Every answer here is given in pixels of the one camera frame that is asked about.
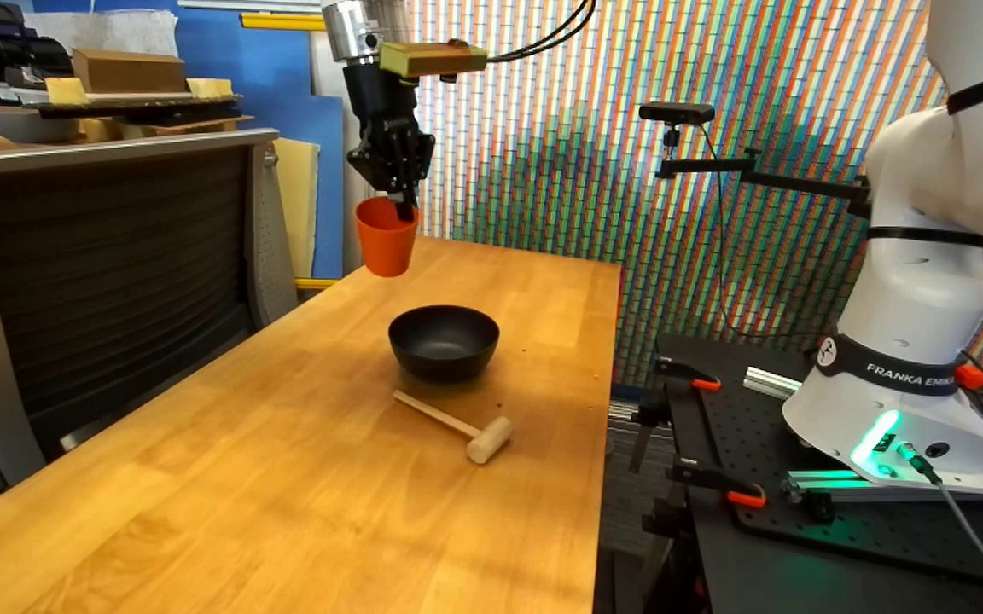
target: patterned curtain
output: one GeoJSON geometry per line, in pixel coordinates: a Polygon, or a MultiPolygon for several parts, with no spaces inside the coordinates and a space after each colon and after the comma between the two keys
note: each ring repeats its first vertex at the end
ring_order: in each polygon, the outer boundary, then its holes
{"type": "MultiPolygon", "coordinates": [[[[405,0],[415,41],[535,41],[574,0],[405,0]]],[[[867,223],[735,174],[658,182],[637,103],[705,103],[678,156],[758,147],[758,170],[852,182],[873,133],[941,103],[926,8],[891,0],[602,0],[570,46],[420,84],[439,137],[427,232],[626,265],[618,383],[658,334],[809,347],[849,294],[867,223]]]]}

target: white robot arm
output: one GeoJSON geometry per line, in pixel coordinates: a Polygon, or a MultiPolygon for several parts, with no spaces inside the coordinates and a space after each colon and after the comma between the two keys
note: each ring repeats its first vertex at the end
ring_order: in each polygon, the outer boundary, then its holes
{"type": "Polygon", "coordinates": [[[871,246],[784,424],[867,482],[983,496],[983,416],[953,367],[983,323],[983,4],[933,0],[929,63],[950,103],[871,147],[871,246]]]}

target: wooden tabletop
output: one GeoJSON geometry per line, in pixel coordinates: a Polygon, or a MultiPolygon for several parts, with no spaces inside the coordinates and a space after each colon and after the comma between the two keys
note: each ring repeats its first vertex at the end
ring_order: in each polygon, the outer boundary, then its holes
{"type": "Polygon", "coordinates": [[[592,612],[618,265],[420,240],[0,499],[0,612],[592,612]],[[472,386],[420,386],[384,328],[466,303],[472,386]],[[400,406],[508,416],[487,465],[400,406]]]}

